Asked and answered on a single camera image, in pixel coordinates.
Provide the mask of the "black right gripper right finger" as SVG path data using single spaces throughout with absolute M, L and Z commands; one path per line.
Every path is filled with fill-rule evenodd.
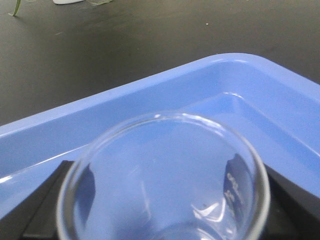
M 261 240 L 318 240 L 320 198 L 265 166 L 271 201 Z

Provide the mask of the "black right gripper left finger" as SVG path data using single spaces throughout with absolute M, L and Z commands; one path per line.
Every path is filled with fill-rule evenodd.
M 63 181 L 74 165 L 64 160 L 26 199 L 0 219 L 2 240 L 58 240 L 56 208 Z

